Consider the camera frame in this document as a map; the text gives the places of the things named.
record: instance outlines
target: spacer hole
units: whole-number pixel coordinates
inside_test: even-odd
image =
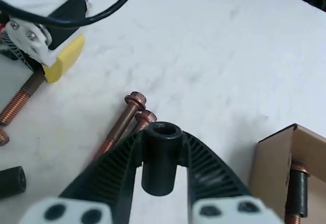
[[[26,183],[25,183],[25,174],[24,174],[24,172],[22,170],[19,172],[19,179],[20,179],[21,185],[23,187],[25,187],[26,186]]]
[[[199,214],[203,216],[219,216],[221,215],[221,211],[214,205],[207,205],[200,209]]]
[[[102,218],[102,212],[97,209],[91,209],[86,211],[81,217],[83,224],[97,224]]]
[[[66,207],[63,204],[53,205],[44,214],[46,220],[59,219],[65,213]]]
[[[177,130],[173,126],[157,126],[154,127],[153,130],[161,135],[172,135],[177,132]]]
[[[257,213],[260,210],[255,204],[253,204],[251,202],[248,202],[248,201],[245,201],[245,202],[241,202],[238,205],[238,211],[246,212],[246,213]]]

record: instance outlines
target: yellow plastic part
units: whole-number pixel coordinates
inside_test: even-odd
[[[51,67],[43,66],[45,79],[54,83],[76,63],[85,43],[83,35],[78,36],[57,55],[56,62]]]

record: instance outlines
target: bolt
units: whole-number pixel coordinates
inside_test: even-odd
[[[136,133],[146,129],[150,123],[155,122],[157,120],[157,117],[151,111],[144,110],[141,114],[136,114],[135,119],[137,121],[137,124],[133,128],[131,133]]]
[[[42,69],[36,70],[0,113],[0,125],[8,126],[44,82]]]
[[[10,21],[10,25],[11,25],[12,29],[14,29],[14,30],[17,30],[19,28],[19,24],[17,24],[17,22],[14,20]]]
[[[126,109],[122,112],[121,116],[106,136],[106,139],[93,156],[93,160],[109,151],[117,143],[137,110],[143,111],[145,109],[146,97],[139,92],[132,92],[130,95],[127,95],[124,100],[128,104]]]
[[[9,142],[9,137],[6,132],[0,128],[0,147],[6,145]]]
[[[301,218],[308,216],[308,178],[307,167],[292,161],[285,206],[285,223],[300,224]]]
[[[30,39],[31,41],[35,41],[37,39],[37,36],[32,31],[27,31],[26,35],[27,35],[28,39]]]

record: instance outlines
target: white table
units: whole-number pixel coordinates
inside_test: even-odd
[[[93,11],[114,1],[94,0]],[[293,122],[326,136],[325,31],[326,13],[301,0],[130,0],[88,28],[77,64],[6,128],[0,170],[23,166],[28,186],[0,201],[2,223],[77,176],[134,90],[245,182],[265,136]],[[1,59],[2,108],[29,72]],[[187,223],[185,169],[164,198],[147,195],[140,177],[130,223]]]

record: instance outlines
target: cardboard box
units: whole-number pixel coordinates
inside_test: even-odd
[[[291,160],[307,166],[308,217],[302,223],[326,223],[326,138],[293,124],[256,147],[250,191],[284,219]]]

